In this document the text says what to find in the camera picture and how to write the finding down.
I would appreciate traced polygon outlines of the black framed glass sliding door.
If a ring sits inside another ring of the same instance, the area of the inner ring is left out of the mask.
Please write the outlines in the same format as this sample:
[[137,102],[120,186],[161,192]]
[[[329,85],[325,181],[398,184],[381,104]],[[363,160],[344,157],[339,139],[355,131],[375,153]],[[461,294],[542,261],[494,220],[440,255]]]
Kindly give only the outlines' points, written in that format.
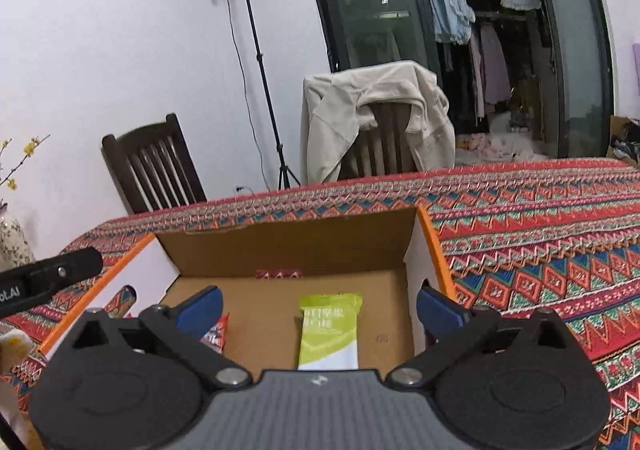
[[603,0],[317,0],[334,72],[431,69],[460,135],[525,132],[551,157],[596,157],[614,110]]

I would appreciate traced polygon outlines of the colourful patterned tablecloth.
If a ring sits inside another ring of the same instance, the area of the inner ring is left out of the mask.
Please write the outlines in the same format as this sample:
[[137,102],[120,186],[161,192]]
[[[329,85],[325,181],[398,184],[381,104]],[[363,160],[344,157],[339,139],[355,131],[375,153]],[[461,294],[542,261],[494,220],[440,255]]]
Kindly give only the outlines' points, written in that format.
[[422,206],[462,306],[550,306],[611,395],[599,444],[639,444],[639,173],[612,159],[432,170],[232,197],[103,222],[73,241],[107,266],[150,233]]

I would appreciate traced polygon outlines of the beige jacket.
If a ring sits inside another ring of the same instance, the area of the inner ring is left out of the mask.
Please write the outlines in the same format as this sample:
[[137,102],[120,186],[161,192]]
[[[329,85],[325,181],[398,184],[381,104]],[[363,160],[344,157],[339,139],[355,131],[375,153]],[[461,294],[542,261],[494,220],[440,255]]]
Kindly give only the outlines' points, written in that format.
[[381,104],[409,111],[404,136],[416,168],[454,167],[456,136],[436,74],[416,62],[397,61],[304,79],[300,141],[307,184],[337,180],[359,133],[380,125],[373,107]]

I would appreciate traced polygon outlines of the dark wooden chair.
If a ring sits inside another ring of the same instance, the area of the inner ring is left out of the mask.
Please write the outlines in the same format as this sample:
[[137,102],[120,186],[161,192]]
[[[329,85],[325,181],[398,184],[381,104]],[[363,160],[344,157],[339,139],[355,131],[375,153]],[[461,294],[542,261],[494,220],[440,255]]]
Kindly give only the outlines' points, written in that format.
[[119,137],[103,137],[102,152],[131,214],[206,201],[174,113]]

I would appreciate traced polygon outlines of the chair with beige jacket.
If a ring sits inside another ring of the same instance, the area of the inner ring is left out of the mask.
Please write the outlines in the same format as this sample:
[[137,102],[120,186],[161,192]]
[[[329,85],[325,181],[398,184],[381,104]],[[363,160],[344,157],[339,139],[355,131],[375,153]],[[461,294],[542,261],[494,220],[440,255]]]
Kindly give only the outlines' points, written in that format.
[[361,179],[415,173],[416,163],[406,137],[411,108],[405,103],[375,103],[370,110],[375,125],[358,133],[343,157],[338,179]]

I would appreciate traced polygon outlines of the yellow flower branches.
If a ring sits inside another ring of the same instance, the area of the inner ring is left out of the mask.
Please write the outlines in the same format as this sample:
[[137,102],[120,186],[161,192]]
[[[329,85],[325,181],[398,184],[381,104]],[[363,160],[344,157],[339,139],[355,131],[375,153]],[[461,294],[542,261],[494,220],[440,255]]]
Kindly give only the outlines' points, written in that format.
[[33,158],[41,145],[49,139],[50,135],[45,135],[43,137],[31,137],[22,148],[22,153],[17,157],[17,161],[12,163],[8,169],[1,167],[0,185],[2,188],[8,188],[11,191],[15,191],[17,189],[15,177],[18,170],[20,170],[30,158]]

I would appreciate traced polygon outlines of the large red blue snack bag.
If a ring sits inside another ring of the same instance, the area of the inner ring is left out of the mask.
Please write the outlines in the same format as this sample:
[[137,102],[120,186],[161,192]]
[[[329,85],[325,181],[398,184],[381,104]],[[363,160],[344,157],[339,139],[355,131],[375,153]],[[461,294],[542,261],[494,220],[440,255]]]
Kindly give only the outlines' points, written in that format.
[[217,354],[224,352],[226,346],[230,314],[223,314],[218,321],[203,335],[201,342]]

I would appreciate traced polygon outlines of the red cardboard snack box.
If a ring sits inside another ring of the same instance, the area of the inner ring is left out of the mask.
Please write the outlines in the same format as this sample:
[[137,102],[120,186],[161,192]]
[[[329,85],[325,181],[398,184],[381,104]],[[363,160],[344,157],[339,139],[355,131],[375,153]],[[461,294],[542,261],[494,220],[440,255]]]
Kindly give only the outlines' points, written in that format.
[[133,317],[156,303],[176,306],[206,286],[222,293],[230,325],[224,355],[253,374],[294,369],[299,353],[300,300],[358,293],[358,363],[390,372],[422,352],[416,315],[424,283],[454,298],[454,281],[426,209],[232,229],[148,234],[81,297],[40,350],[53,357],[88,308],[106,306],[124,287],[137,298]]

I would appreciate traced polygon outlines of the floral ceramic vase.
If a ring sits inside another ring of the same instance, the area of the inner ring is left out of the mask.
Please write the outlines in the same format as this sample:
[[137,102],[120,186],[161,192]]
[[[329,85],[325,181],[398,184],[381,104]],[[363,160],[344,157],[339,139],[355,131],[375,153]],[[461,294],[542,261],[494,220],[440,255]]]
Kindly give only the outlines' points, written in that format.
[[8,204],[1,205],[0,258],[2,270],[26,266],[36,261],[24,229],[9,211]]

